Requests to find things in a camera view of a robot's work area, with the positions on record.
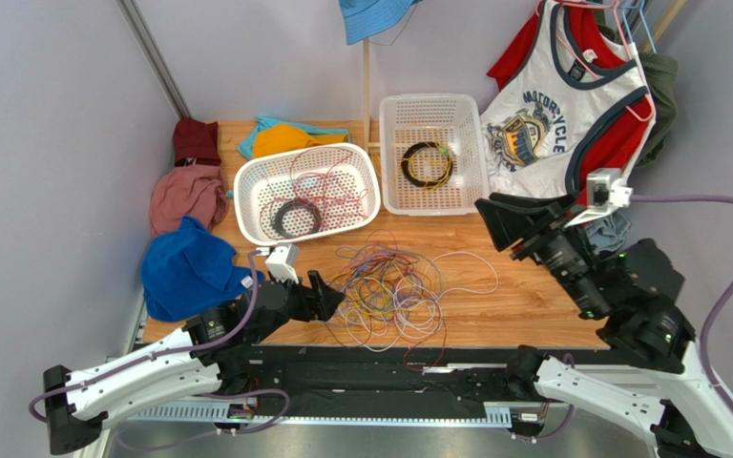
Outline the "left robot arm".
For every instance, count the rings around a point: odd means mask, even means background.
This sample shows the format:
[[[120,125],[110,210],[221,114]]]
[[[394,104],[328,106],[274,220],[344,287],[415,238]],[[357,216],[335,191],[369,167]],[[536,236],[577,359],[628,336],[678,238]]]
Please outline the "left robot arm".
[[[242,355],[290,321],[327,322],[345,294],[311,270],[309,285],[270,278],[238,298],[204,310],[162,339],[87,369],[64,365],[43,373],[42,405],[53,455],[72,453],[101,433],[151,407],[202,394],[245,389]]]

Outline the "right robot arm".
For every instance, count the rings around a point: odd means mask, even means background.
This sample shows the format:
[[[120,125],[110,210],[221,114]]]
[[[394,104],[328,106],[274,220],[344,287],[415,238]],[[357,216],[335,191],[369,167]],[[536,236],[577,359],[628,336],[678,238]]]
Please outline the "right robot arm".
[[[567,403],[640,438],[657,457],[733,457],[733,395],[706,355],[706,335],[677,307],[684,278],[652,239],[598,257],[576,197],[492,194],[476,208],[496,250],[544,266],[620,364],[658,388],[645,395],[606,383],[528,345],[506,367],[508,386],[526,400]]]

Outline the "grey denim garment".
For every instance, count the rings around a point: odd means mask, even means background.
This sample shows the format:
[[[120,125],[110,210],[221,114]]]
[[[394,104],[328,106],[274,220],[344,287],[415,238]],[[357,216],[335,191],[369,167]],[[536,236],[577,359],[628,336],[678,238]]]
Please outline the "grey denim garment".
[[[623,247],[631,230],[631,221],[620,213],[596,219],[585,225],[584,231],[593,252],[603,258]]]

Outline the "rectangular white plastic basket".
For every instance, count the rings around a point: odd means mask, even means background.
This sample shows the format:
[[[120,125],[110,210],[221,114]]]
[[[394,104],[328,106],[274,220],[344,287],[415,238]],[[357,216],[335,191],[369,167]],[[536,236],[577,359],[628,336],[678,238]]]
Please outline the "rectangular white plastic basket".
[[[489,191],[479,112],[467,94],[398,94],[379,107],[382,198],[395,215],[474,214]]]

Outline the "rounded white plastic basket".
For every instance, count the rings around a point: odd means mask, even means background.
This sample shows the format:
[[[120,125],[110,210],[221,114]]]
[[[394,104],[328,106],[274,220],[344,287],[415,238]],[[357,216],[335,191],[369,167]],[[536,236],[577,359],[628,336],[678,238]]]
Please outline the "rounded white plastic basket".
[[[241,234],[260,246],[361,229],[382,203],[369,154],[351,143],[252,159],[236,172],[232,193]]]

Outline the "blue cloth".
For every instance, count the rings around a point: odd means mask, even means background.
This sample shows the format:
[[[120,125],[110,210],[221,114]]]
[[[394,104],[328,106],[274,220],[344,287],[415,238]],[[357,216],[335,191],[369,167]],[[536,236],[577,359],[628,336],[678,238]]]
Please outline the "blue cloth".
[[[179,228],[152,239],[141,263],[143,297],[149,316],[175,323],[236,299],[261,271],[234,263],[236,249],[185,216]]]

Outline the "orange cloth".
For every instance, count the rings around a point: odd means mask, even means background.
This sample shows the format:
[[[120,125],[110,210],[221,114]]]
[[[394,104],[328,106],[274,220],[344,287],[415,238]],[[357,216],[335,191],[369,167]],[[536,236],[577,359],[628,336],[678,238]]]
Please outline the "orange cloth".
[[[348,133],[309,134],[305,130],[280,124],[258,133],[252,145],[252,157],[261,158],[276,154],[347,142]]]

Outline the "teal cloth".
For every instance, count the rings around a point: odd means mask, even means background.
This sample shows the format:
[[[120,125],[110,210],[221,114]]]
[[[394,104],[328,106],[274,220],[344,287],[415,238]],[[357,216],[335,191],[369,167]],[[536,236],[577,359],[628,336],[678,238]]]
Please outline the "teal cloth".
[[[292,122],[292,121],[285,121],[281,120],[275,117],[269,117],[269,116],[259,116],[257,118],[257,124],[253,131],[238,145],[238,152],[245,157],[248,160],[255,159],[252,157],[252,145],[254,142],[254,139],[256,135],[266,129],[269,129],[271,127],[275,127],[280,124],[286,124],[294,127],[299,127],[309,134],[322,134],[322,133],[348,133],[349,139],[347,142],[350,141],[350,135],[348,130],[346,129],[326,129],[326,128],[319,128],[313,125],[305,124],[305,123],[299,123],[299,122]]]

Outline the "pink cloth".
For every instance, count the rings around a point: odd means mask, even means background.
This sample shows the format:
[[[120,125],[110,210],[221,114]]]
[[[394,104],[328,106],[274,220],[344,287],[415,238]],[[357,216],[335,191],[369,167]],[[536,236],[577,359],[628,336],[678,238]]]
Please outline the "pink cloth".
[[[227,185],[220,166],[175,167],[162,177],[152,193],[149,221],[151,237],[179,228],[184,216],[197,219],[207,229],[228,214]]]

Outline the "dark green garment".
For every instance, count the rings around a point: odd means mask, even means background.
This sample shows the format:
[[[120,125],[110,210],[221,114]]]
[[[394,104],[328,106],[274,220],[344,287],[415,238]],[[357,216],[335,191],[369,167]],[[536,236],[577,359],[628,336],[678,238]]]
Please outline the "dark green garment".
[[[659,158],[678,116],[675,84],[679,62],[673,57],[654,52],[639,52],[639,59],[656,108],[655,125],[637,160],[638,167],[645,167]],[[635,148],[644,129],[645,126],[637,123],[631,114],[624,114],[601,135],[590,153],[603,153],[607,159],[613,160],[611,167],[617,167],[616,155],[629,153],[630,149]]]

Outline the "maroon cloth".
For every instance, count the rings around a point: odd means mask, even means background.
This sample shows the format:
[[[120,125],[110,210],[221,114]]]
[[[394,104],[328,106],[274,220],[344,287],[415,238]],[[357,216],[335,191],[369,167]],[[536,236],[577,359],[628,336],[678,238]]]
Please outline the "maroon cloth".
[[[174,165],[221,166],[218,139],[218,122],[204,123],[188,116],[182,118],[173,132]]]

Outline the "pink clothes hanger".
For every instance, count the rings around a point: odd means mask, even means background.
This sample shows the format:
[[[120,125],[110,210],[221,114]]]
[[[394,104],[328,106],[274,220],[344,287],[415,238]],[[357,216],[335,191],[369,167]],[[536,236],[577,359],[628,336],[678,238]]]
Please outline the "pink clothes hanger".
[[[610,40],[600,33],[597,21],[594,18],[584,26],[596,38],[596,44],[591,48],[580,47],[572,32],[570,19],[573,10],[610,10],[614,16],[618,15],[619,2],[599,4],[588,1],[543,1],[536,8],[535,13],[541,20],[539,29],[546,33],[549,43],[550,56],[553,59],[558,76],[569,86],[590,91],[603,87],[608,83],[633,83],[634,95],[641,95],[648,112],[639,114],[633,108],[633,103],[627,99],[621,100],[622,107],[627,110],[638,122],[652,127],[656,121],[656,106],[649,91],[648,83],[639,59],[636,46],[624,36],[618,19],[618,39]]]

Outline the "light blue bucket hat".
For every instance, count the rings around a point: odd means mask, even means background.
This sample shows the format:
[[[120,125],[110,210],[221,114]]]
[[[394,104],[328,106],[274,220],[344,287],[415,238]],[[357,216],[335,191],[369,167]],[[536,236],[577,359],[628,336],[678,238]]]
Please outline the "light blue bucket hat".
[[[354,45],[393,28],[418,4],[417,0],[339,0],[346,44]]]

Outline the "wooden rack pole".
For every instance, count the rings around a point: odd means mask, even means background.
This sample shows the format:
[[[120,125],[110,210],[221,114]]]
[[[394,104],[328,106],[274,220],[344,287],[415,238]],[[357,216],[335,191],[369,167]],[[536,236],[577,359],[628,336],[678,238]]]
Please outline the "wooden rack pole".
[[[644,8],[639,10],[640,23],[647,26],[639,46],[642,52],[657,51],[658,42],[670,30],[687,3],[687,0],[644,2]]]

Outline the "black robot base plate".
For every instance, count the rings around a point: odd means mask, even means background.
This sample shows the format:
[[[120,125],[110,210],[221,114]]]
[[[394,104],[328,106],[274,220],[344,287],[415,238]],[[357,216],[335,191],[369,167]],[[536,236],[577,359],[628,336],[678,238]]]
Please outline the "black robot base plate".
[[[220,394],[258,393],[257,413],[477,414],[484,403],[545,404],[510,381],[512,348],[365,348],[259,345],[220,350]]]

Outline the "aluminium slotted rail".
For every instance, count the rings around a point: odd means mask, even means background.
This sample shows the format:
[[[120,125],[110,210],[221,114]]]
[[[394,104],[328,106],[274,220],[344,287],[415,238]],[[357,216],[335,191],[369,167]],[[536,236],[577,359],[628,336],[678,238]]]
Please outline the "aluminium slotted rail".
[[[270,421],[270,415],[245,411],[240,405],[224,401],[174,401],[141,411],[129,418],[131,422],[181,422],[212,424],[228,428],[234,426],[258,426]],[[512,411],[500,403],[484,403],[477,414],[345,414],[303,415],[292,408],[280,420],[279,425],[307,426],[368,426],[368,427],[469,427],[510,428]]]

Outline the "metal corner rail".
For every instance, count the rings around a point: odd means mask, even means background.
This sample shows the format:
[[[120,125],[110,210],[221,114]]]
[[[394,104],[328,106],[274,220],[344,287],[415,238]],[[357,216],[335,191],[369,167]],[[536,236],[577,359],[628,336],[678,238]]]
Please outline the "metal corner rail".
[[[186,100],[157,45],[154,34],[147,24],[137,1],[116,0],[115,2],[121,10],[130,31],[145,55],[153,74],[157,78],[173,110],[179,118],[191,116],[192,114]]]

